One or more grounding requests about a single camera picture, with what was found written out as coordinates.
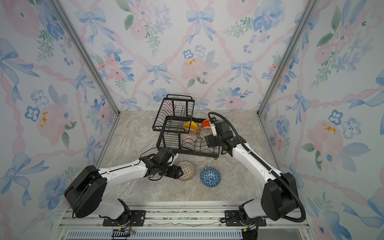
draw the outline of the gray marble surface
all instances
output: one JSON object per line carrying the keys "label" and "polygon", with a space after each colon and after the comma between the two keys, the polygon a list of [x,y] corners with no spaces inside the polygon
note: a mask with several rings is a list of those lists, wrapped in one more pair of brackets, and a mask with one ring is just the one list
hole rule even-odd
{"label": "gray marble surface", "polygon": [[[254,111],[217,112],[234,125],[254,151],[272,166],[277,167]],[[157,111],[123,112],[100,167],[132,162],[138,159],[142,152],[155,147],[160,133],[152,130],[156,113]],[[208,111],[196,111],[194,117],[208,118],[207,113]],[[157,150],[153,149],[146,155],[156,152]],[[261,185],[255,177],[228,154],[220,155],[216,160],[210,157],[180,154],[175,164],[181,161],[189,161],[194,165],[196,173],[191,180],[181,181],[168,177],[163,177],[159,181],[150,181],[147,178],[134,179],[108,189],[106,194],[112,198],[121,198],[125,202],[247,201],[262,195]],[[206,167],[219,170],[222,180],[217,187],[206,187],[200,181],[200,173]]]}

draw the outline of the floral wallpaper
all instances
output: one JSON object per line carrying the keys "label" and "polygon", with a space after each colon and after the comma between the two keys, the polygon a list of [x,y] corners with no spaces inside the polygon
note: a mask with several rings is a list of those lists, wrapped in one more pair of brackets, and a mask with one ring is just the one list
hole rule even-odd
{"label": "floral wallpaper", "polygon": [[0,239],[51,239],[115,114],[46,1],[0,1]]}
{"label": "floral wallpaper", "polygon": [[384,239],[383,9],[320,0],[262,113],[317,240]]}
{"label": "floral wallpaper", "polygon": [[307,1],[61,3],[121,110],[157,110],[169,93],[196,110],[257,110]]}

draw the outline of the metal corner post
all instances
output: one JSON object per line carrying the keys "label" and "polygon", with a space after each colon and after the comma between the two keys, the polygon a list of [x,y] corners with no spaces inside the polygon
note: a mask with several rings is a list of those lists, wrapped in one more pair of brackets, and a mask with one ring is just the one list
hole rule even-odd
{"label": "metal corner post", "polygon": [[300,20],[295,32],[293,33],[292,40],[289,43],[287,49],[285,50],[285,52],[283,54],[281,64],[279,65],[278,69],[276,70],[275,76],[274,76],[271,84],[269,85],[266,93],[265,93],[265,97],[264,97],[263,102],[262,102],[262,104],[259,108],[259,111],[258,111],[258,116],[262,116],[263,112],[265,111],[265,109],[268,105],[269,99],[271,98],[272,94],[274,93],[274,90],[275,90],[275,88],[279,82],[279,79],[282,77],[283,71],[284,71],[285,67],[287,66],[289,60],[291,59],[293,52],[295,51],[297,44],[299,43],[299,40],[300,40],[301,36],[303,35],[318,2],[319,2],[318,0],[309,0],[308,1],[308,4],[303,11],[303,16],[301,17],[301,20]]}
{"label": "metal corner post", "polygon": [[72,25],[72,22],[69,19],[67,13],[65,12],[60,0],[50,0],[48,2],[51,8],[53,9],[53,11],[55,12],[56,16],[59,18],[60,22],[63,24],[64,29],[69,34],[71,40],[73,41],[73,44],[75,45],[78,53],[80,54],[80,57],[82,58],[85,65],[91,72],[92,77],[95,80],[97,86],[99,87],[101,93],[104,95],[105,100],[107,101],[109,106],[112,108],[114,113],[118,115],[120,112],[119,108],[117,107],[115,101],[113,101],[113,98],[109,93],[109,91],[107,90],[107,87],[104,81],[100,78],[95,65],[92,63],[91,57],[89,56],[83,43],[80,41],[80,37],[77,34],[74,26]]}

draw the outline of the black mounting plate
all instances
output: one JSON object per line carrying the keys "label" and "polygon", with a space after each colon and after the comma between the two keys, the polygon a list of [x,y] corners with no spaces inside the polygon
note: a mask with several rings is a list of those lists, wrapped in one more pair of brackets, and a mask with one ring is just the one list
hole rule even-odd
{"label": "black mounting plate", "polygon": [[[225,214],[225,217],[222,218],[227,220],[227,219],[231,219],[229,221],[227,221],[225,224],[227,227],[243,227],[244,225],[240,222],[240,217],[238,215],[238,210],[226,210],[224,211],[224,214]],[[262,221],[260,222],[260,226],[261,227],[265,227],[266,226],[266,221],[265,219],[262,219]]]}
{"label": "black mounting plate", "polygon": [[[131,210],[131,217],[130,218],[133,217],[132,227],[144,226],[145,213],[146,213],[145,210]],[[103,226],[104,227],[120,227],[117,224],[117,222],[115,222],[113,219],[110,219],[110,218],[104,219]]]}

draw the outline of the black wire dish rack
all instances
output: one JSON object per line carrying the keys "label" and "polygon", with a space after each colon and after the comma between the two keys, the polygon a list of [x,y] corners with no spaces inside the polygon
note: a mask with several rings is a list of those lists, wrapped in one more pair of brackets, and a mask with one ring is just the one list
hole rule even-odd
{"label": "black wire dish rack", "polygon": [[182,133],[189,133],[190,125],[187,129],[183,128],[188,121],[194,121],[198,125],[199,131],[201,130],[201,123],[205,119],[192,117],[194,105],[195,100],[191,96],[168,94],[163,99],[152,126],[154,131],[160,131],[156,147],[173,149],[180,154],[218,158],[220,147],[207,147],[205,139],[202,139],[199,133],[194,142],[186,142],[180,137]]}

